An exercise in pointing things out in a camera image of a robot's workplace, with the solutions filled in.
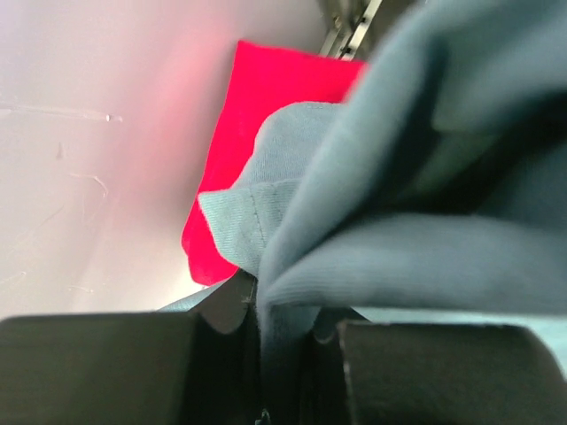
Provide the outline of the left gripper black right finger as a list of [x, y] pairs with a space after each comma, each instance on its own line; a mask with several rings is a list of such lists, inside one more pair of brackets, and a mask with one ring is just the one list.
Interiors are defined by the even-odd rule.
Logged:
[[529, 329], [373, 323], [321, 310], [309, 337], [304, 424], [563, 424], [566, 382]]

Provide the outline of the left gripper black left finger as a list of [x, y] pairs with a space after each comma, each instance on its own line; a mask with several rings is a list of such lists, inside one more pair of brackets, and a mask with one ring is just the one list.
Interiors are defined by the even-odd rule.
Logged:
[[2, 423], [253, 423], [254, 295], [236, 274], [186, 312], [2, 321]]

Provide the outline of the grey blue t shirt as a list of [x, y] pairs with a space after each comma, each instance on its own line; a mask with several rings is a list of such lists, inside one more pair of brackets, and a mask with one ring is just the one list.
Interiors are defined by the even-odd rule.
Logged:
[[252, 302], [260, 412], [300, 420], [325, 308], [566, 330], [566, 4], [428, 1], [338, 106]]

